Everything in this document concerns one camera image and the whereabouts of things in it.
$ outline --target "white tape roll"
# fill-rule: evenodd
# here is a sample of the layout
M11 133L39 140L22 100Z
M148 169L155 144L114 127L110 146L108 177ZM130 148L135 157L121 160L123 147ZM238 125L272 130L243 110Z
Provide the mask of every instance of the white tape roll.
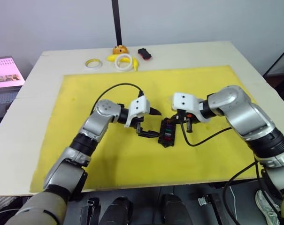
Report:
M98 62L98 64L96 66L91 67L89 64L91 62ZM99 69L102 66L102 62L99 59L90 59L88 61L85 62L85 66L86 68L88 68L89 70L96 70Z
M124 67L124 68L119 67L119 65L118 65L119 60L120 60L120 59L123 59L123 58L128 58L128 59L130 60L128 66L127 66L127 67ZM128 70L131 70L131 69L132 69L132 57L131 57L129 54L127 54L127 53L120 54L120 55L116 58L116 60L115 60L115 67L116 67L118 70L120 70L120 71L128 71Z

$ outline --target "yellow banana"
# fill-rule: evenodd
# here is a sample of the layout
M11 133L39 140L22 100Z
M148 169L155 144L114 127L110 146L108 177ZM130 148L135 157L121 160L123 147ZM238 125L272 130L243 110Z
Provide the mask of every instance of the yellow banana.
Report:
M110 62L114 62L118 56L119 56L118 54L109 55L106 59ZM129 63L130 59L122 58L122 59L120 59L120 62L128 62ZM137 71L138 70L138 60L134 57L132 57L132 64L133 64L134 71Z

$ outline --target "table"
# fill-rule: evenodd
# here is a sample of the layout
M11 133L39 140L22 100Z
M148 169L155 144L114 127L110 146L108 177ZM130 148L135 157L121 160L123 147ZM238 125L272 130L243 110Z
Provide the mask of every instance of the table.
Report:
M138 49L153 58L144 61ZM230 65L260 107L284 134L284 101L230 42L150 45L128 48L139 71ZM58 91L66 74L116 72L105 58L112 48L43 52L0 124L0 195L31 195L29 186ZM103 61L96 71L91 58Z

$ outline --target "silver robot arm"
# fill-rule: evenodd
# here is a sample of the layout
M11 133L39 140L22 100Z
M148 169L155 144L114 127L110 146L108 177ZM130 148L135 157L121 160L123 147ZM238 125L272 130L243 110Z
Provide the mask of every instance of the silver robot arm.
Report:
M101 100L80 128L71 145L66 147L46 175L44 191L34 195L6 225L62 225L67 202L82 191L92 153L105 134L109 123L122 123L134 127L139 136L158 137L154 131L140 127L145 114L160 115L150 108L144 95L133 100L128 109L109 100Z
M228 86L209 95L207 100L177 92L173 96L172 108L181 115L193 114L192 120L182 116L182 120L188 123L209 122L214 116L225 116L263 165L261 173L269 189L273 193L277 191L283 198L281 215L284 218L284 136L240 87Z

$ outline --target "wire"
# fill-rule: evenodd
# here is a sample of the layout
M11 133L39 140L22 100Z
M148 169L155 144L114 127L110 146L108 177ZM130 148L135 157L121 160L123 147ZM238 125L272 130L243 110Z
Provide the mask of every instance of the wire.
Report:
M3 211L0 211L0 214L3 213L3 212L9 212L9 211L15 211L15 210L19 210L19 209L3 210Z
M223 192L222 192L222 200L223 200L223 204L225 206L225 209L226 209L227 213L229 214L229 216L231 217L231 219L235 222L236 225L240 225L240 223L236 220L235 216L232 214L232 212L230 211L230 209L228 207L227 200L226 200L226 191L227 191L228 187L230 186L230 184L232 183L232 181L234 179L236 179L239 175L244 173L249 168L253 167L255 164L256 164L256 162L251 163L250 165L245 167L243 170L236 173L232 178L230 178L230 180L225 184Z
M270 201L270 199L267 197L265 190L263 188L263 184L260 178L260 174L259 174L259 166L258 166L258 161L255 159L255 171L256 171L256 178L258 179L259 185L260 185L260 189L262 190L262 194L264 196L264 198L266 199L266 201L268 202L268 204L270 205L270 207L273 209L273 211L277 214L277 218L278 220L281 219L281 215L279 213L279 211L277 211L277 209L275 208L275 206L272 204L272 202Z
M99 99L100 99L106 92L108 92L109 90L112 90L112 89L115 88L115 87L121 86L121 85L133 86L133 87L137 88L140 92L142 91L142 89L141 89L139 86L137 86L137 85L135 85L135 84L132 84L132 83L118 83L118 84L115 84L114 86L111 86L110 88L106 89L106 90L97 98L97 100L95 101L95 103L94 103L94 105L93 105L93 107L92 107L92 110L91 110L91 112L90 112L90 115L91 115L92 112L94 111L95 106L96 106L97 102L99 101Z
M199 142L199 143L197 143L197 144L191 144L191 143L189 142L188 138L187 138L187 135L185 134L184 125L183 125L182 122L180 122L180 127L181 127L181 130L182 130L182 132L183 132L185 142L187 142L187 144L190 145L190 146L192 146L192 147L198 146L198 145L200 145L200 144L202 144L202 143L208 141L209 139L215 137L216 135L221 134L221 133L223 133L224 131L227 131L227 130L230 130L230 129L231 129L230 127L225 128L225 129L218 131L217 133L211 135L210 137L204 139L203 141L201 141L201 142Z
M231 193L232 193L232 196L234 197L235 217L236 217L236 220L238 220L238 219L237 219L237 208L236 208L236 197L235 197L235 194L234 194L234 192L233 192L231 186L230 186L230 191L231 191Z
M156 209L159 207L159 204L160 204L161 188L160 188L160 191L159 191L159 195L157 197L156 207L153 210L151 224L154 224L154 219L155 219L155 215L156 215Z

